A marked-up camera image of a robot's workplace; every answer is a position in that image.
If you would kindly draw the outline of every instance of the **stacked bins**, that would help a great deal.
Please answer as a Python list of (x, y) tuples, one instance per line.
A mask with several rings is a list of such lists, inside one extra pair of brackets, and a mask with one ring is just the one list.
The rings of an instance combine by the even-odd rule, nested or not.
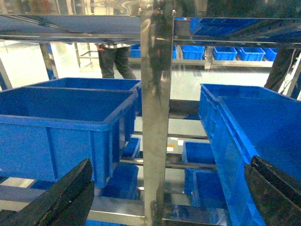
[[(102, 196), (136, 200), (138, 170), (138, 167), (134, 165), (118, 165), (114, 170), (113, 177), (109, 180), (107, 186), (103, 189)], [(125, 225), (87, 220), (85, 226)]]
[[(184, 142), (182, 161), (184, 163), (215, 164), (210, 143)], [(191, 195), (194, 189), (193, 173), (201, 169), (185, 168), (184, 192)]]
[[(246, 185), (244, 165), (257, 155), (301, 181), (301, 139), (296, 130), (301, 126), (301, 102), (264, 88), (208, 88), (202, 87), (202, 95), (210, 95), (202, 97), (201, 119), (211, 134), (233, 226), (264, 226)], [(214, 129), (208, 127), (212, 119)]]
[(85, 158), (105, 187), (137, 93), (18, 88), (0, 93), (0, 176), (57, 181)]

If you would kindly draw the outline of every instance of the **stainless steel shelf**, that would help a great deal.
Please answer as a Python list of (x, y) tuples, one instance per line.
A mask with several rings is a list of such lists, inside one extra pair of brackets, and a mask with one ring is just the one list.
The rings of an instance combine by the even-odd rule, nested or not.
[[(149, 57), (149, 43), (152, 40), (160, 40), (161, 46), (169, 56), (171, 56), (171, 49), (174, 44), (301, 48), (300, 40), (279, 36), (299, 32), (298, 26), (301, 15), (296, 10), (299, 7), (299, 2), (296, 0), (256, 0), (246, 1), (246, 4), (229, 4), (224, 1), (170, 2), (164, 0), (163, 2), (166, 4), (162, 4), (160, 10), (156, 10), (157, 5), (152, 0), (115, 0), (104, 3), (93, 3), (89, 0), (52, 0), (50, 2), (52, 2), (53, 7), (49, 6), (48, 8), (45, 8), (41, 2), (43, 1), (32, 1), (33, 6), (24, 9), (20, 5), (23, 1), (0, 1), (0, 12), (4, 14), (0, 15), (0, 39), (86, 43), (98, 43), (110, 39), (114, 42), (129, 44), (136, 44), (141, 41), (142, 58), (131, 58), (130, 61), (141, 63), (142, 67), (144, 201), (127, 201), (96, 196), (89, 219), (138, 226), (160, 225), (162, 220), (166, 225), (210, 225), (208, 213), (199, 208), (169, 205), (163, 202), (165, 168), (185, 168), (188, 166), (166, 162), (167, 136), (177, 136), (168, 134), (171, 63), (204, 65), (207, 69), (210, 65), (271, 67), (272, 62), (215, 61), (210, 56), (211, 53), (207, 54), (209, 55), (207, 60), (200, 61), (166, 58), (164, 61), (166, 81), (159, 82), (159, 90), (154, 95), (151, 87), (148, 87), (149, 81), (156, 77), (154, 74), (156, 67), (154, 65), (150, 67), (153, 62), (150, 61)], [(152, 17), (153, 14), (158, 15), (160, 13), (165, 14), (162, 18), (166, 20), (166, 23), (161, 24), (163, 26), (161, 31), (166, 32), (162, 37), (157, 36), (159, 29)], [(249, 30), (241, 30), (243, 33), (236, 32), (227, 37), (210, 37), (191, 35), (188, 23), (179, 32), (179, 27), (174, 28), (173, 26), (175, 15), (265, 19), (259, 26), (252, 26)], [(268, 38), (273, 35), (277, 35), (278, 39)], [(6, 76), (0, 74), (0, 81), (7, 83), (6, 87), (10, 88)], [(182, 117), (182, 112), (177, 111), (173, 112), (171, 117), (176, 117), (178, 113), (180, 114), (179, 117)], [(207, 139), (207, 137), (198, 136), (189, 138)], [(41, 192), (43, 191), (0, 186), (0, 209), (20, 210)], [(228, 220), (229, 217), (225, 217), (220, 225), (231, 225)]]
[(213, 60), (211, 65), (229, 67), (272, 67), (271, 61)]

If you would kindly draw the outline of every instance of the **metal rack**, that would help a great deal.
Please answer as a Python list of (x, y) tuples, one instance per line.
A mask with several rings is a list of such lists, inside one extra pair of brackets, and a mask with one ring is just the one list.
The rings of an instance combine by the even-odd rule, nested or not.
[[(98, 59), (97, 56), (92, 56), (92, 53), (97, 53), (97, 51), (91, 50), (90, 43), (87, 43), (87, 51), (83, 54), (79, 53), (79, 48), (77, 43), (74, 44), (77, 63), (79, 68), (81, 67), (81, 59), (89, 59), (90, 63), (92, 59)], [(133, 64), (140, 64), (140, 58), (129, 58), (129, 62)], [(195, 65), (204, 66), (204, 69), (210, 69), (211, 66), (228, 66), (228, 67), (272, 67), (273, 62), (266, 59), (262, 61), (242, 61), (240, 59), (236, 60), (215, 60), (212, 55), (212, 47), (207, 47), (205, 50), (205, 57), (203, 60), (188, 60), (184, 59), (182, 55), (182, 49), (177, 46), (177, 58), (172, 60), (174, 65)]]
[[(72, 1), (55, 1), (56, 8), (43, 11), (23, 12), (17, 1), (11, 0), (18, 8), (13, 12), (7, 9), (7, 1), (0, 1), (0, 39), (24, 40), (38, 42), (101, 42), (111, 39), (115, 42), (141, 42), (141, 75), (143, 85), (143, 171), (144, 171), (144, 201), (128, 201), (106, 197), (95, 197), (88, 216), (91, 220), (107, 221), (127, 225), (209, 225), (205, 216), (207, 213), (198, 208), (164, 203), (164, 182), (166, 167), (185, 168), (197, 167), (207, 169), (204, 165), (183, 165), (178, 162), (166, 161), (168, 137), (168, 119), (170, 112), (177, 118), (185, 118), (191, 107), (197, 111), (195, 103), (170, 100), (171, 65), (173, 45), (205, 45), (205, 46), (260, 46), (300, 48), (300, 36), (288, 36), (298, 32), (301, 15), (295, 9), (298, 2), (294, 0), (260, 1), (256, 3), (243, 1), (244, 4), (227, 3), (225, 1), (188, 0), (184, 2), (163, 0), (129, 0), (106, 1), (106, 7), (99, 7), (96, 1), (83, 0), (71, 5)], [(154, 9), (161, 7), (156, 13), (164, 19), (164, 33), (158, 33), (158, 27), (153, 23)], [(273, 14), (277, 9), (283, 10)], [(112, 12), (116, 17), (108, 16)], [(207, 16), (207, 17), (255, 17), (262, 19), (259, 23), (242, 29), (226, 37), (203, 37), (187, 34), (174, 26), (174, 16)], [(165, 50), (164, 73), (165, 81), (160, 81), (153, 94), (154, 87), (149, 85), (154, 76), (159, 73), (152, 67), (149, 55), (152, 41), (160, 41)], [(45, 65), (49, 78), (55, 75), (55, 63), (51, 58), (51, 46), (41, 45), (44, 52)], [(211, 65), (223, 65), (226, 62), (210, 62)], [(0, 64), (0, 81), (3, 89), (9, 89), (8, 76)], [(0, 186), (0, 209), (20, 210), (35, 199), (40, 192), (20, 187)]]

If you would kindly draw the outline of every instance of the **leg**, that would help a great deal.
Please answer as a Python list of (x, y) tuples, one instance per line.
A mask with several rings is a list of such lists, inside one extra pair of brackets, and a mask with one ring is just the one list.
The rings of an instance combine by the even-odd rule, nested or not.
[(98, 51), (99, 66), (102, 71), (103, 78), (114, 78), (114, 59), (116, 49), (104, 48), (104, 51)]
[(129, 66), (128, 58), (130, 56), (130, 47), (118, 48), (115, 55), (115, 64), (117, 70), (124, 79), (137, 79)]

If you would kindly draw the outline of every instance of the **small blue bin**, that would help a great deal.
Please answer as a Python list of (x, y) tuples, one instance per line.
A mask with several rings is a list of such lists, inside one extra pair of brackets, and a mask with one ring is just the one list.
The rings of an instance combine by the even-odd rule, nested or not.
[(256, 23), (259, 19), (242, 18), (191, 18), (190, 32), (198, 36), (223, 37)]
[(269, 61), (274, 61), (276, 56), (277, 56), (277, 52), (278, 49), (277, 48), (265, 48), (265, 57), (269, 60)]
[(198, 114), (210, 141), (212, 141), (214, 132), (216, 130), (216, 117), (219, 114), (218, 105), (220, 97), (294, 100), (262, 87), (201, 84), (201, 101)]
[(202, 60), (204, 55), (204, 46), (182, 46), (183, 58), (191, 60)]
[(237, 48), (237, 52), (244, 61), (262, 61), (265, 55), (262, 48)]
[(140, 158), (140, 142), (140, 138), (132, 137), (125, 147), (122, 157)]
[[(184, 142), (182, 161), (184, 163), (215, 164), (210, 143)], [(198, 169), (185, 168), (184, 192), (191, 195), (193, 191), (193, 173)]]
[[(120, 199), (137, 199), (138, 167), (120, 164), (116, 167), (113, 177), (103, 189), (102, 196)], [(121, 224), (87, 220), (85, 226), (126, 226)]]
[(142, 107), (141, 81), (132, 79), (90, 79), (90, 78), (63, 78), (45, 81), (30, 85), (31, 87), (52, 87), (58, 89), (93, 89), (97, 90), (118, 90), (138, 92), (137, 114)]
[(222, 185), (216, 170), (202, 169), (195, 171), (193, 177), (193, 191), (191, 205), (204, 210), (226, 209), (227, 204)]
[(141, 58), (140, 44), (131, 46), (130, 57), (132, 57), (132, 58)]
[(0, 176), (57, 181), (90, 158), (95, 185), (105, 187), (136, 99), (137, 93), (81, 89), (0, 92)]
[(237, 51), (234, 47), (214, 47), (213, 56), (215, 60), (235, 60)]

